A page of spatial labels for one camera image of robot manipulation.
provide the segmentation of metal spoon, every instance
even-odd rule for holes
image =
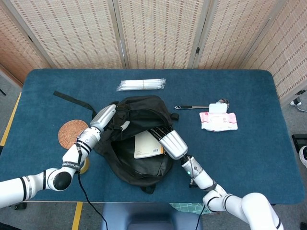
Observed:
[[[227,109],[229,108],[229,100],[222,98],[218,100],[217,103],[226,103]],[[175,109],[209,109],[209,106],[193,106],[193,105],[178,105],[174,107]]]

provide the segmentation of black cable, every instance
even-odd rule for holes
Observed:
[[[196,228],[195,228],[195,230],[197,230],[197,227],[198,227],[198,224],[200,223],[200,219],[201,219],[201,214],[202,214],[202,212],[205,210],[205,204],[203,204],[203,208],[202,208],[202,211],[201,211],[201,213],[200,213],[200,216],[198,217],[198,220],[197,220],[197,225],[196,225]]]
[[[106,230],[108,230],[106,219],[105,219],[105,218],[103,217],[103,215],[94,207],[94,205],[90,202],[90,200],[89,200],[88,197],[87,197],[86,191],[85,191],[85,189],[83,188],[82,183],[81,183],[80,173],[78,173],[78,181],[79,181],[79,185],[80,185],[82,191],[84,192],[84,195],[85,195],[85,198],[86,198],[87,202],[90,204],[90,206],[92,206],[92,208],[96,211],[96,213],[98,213],[98,214],[101,216],[101,218],[102,218],[102,219],[104,220],[104,222],[106,223]]]

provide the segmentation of black backpack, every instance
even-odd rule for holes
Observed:
[[[167,154],[134,158],[135,135],[155,127],[171,127],[178,114],[170,114],[158,96],[127,97],[116,104],[116,114],[102,133],[95,151],[104,156],[113,172],[123,181],[152,194],[157,182],[171,169]],[[122,131],[122,125],[130,121]]]

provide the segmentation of beige panel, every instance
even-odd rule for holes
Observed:
[[[306,31],[307,1],[287,1],[244,66],[270,71],[280,99],[307,81]]]
[[[12,0],[58,68],[122,68],[106,0]]]
[[[49,68],[0,7],[0,64],[21,83],[33,69]]]
[[[118,0],[118,4],[130,68],[187,68],[203,0]]]
[[[23,87],[23,84],[17,78],[15,78],[10,72],[8,72],[8,70],[1,64],[0,64],[0,75],[4,77],[10,84],[19,88]]]
[[[199,69],[237,69],[278,0],[218,0]]]

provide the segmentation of yellow floor tape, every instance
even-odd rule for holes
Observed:
[[[82,211],[83,202],[77,202],[75,217],[73,218],[72,228],[71,230],[78,230],[79,222],[81,218],[81,211]]]
[[[9,123],[6,126],[6,129],[4,131],[3,137],[2,137],[1,142],[0,142],[1,146],[4,146],[6,138],[8,137],[8,134],[9,134],[9,131],[10,131],[10,128],[11,128],[11,125],[12,125],[12,122],[13,122],[13,119],[14,119],[14,116],[15,116],[15,112],[16,112],[16,109],[17,109],[17,106],[18,106],[18,103],[19,103],[20,96],[21,96],[21,93],[19,94],[19,97],[18,97],[16,104],[15,104],[15,107],[13,109],[13,112],[12,112],[11,117],[9,119]]]

